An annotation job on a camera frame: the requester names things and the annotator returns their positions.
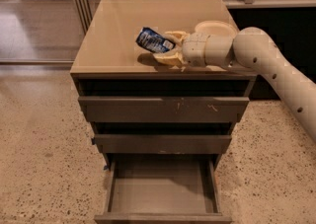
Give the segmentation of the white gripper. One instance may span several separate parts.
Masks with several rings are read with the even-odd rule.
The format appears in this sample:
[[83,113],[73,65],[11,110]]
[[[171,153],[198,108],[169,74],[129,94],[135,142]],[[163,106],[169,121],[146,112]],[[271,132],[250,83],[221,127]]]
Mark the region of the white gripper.
[[184,62],[194,67],[226,67],[233,57],[233,37],[202,33],[189,35],[183,31],[168,31],[163,37],[182,46],[182,54],[178,51],[154,53],[153,57],[158,63],[155,67],[157,71],[182,71]]

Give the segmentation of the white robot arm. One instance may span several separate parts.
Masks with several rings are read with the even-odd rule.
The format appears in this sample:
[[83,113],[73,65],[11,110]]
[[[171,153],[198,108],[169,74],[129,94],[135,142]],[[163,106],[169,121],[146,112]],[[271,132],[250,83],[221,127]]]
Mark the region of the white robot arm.
[[158,62],[191,67],[213,65],[259,74],[316,141],[316,84],[286,60],[266,32],[251,27],[234,36],[176,33],[168,34],[167,38],[176,47],[156,53],[154,58]]

